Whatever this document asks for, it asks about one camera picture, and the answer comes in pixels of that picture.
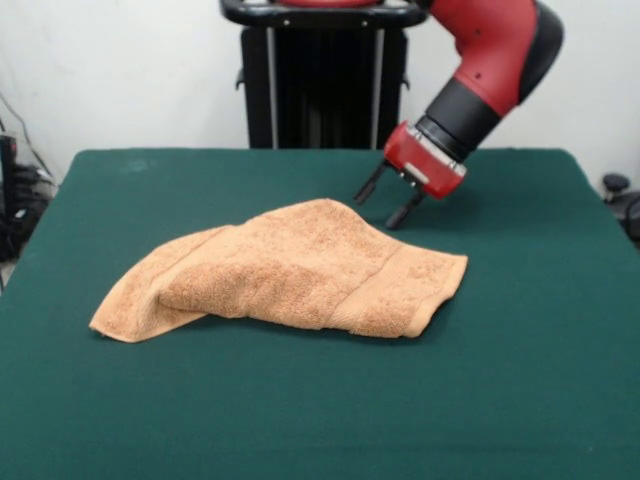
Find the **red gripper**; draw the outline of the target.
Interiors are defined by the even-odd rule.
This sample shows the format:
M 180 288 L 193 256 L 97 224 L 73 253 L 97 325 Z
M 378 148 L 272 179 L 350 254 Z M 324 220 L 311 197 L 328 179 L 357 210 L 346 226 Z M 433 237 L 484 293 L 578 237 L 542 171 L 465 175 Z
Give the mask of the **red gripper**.
M 403 122 L 386 141 L 385 159 L 403 176 L 411 177 L 422 191 L 399 207 L 386 221 L 385 227 L 397 230 L 409 215 L 422 203 L 424 193 L 443 199 L 458 188 L 467 174 L 466 167 L 454 160 L 415 126 Z M 362 205 L 374 192 L 377 182 L 387 171 L 389 164 L 380 162 L 354 196 L 354 202 Z

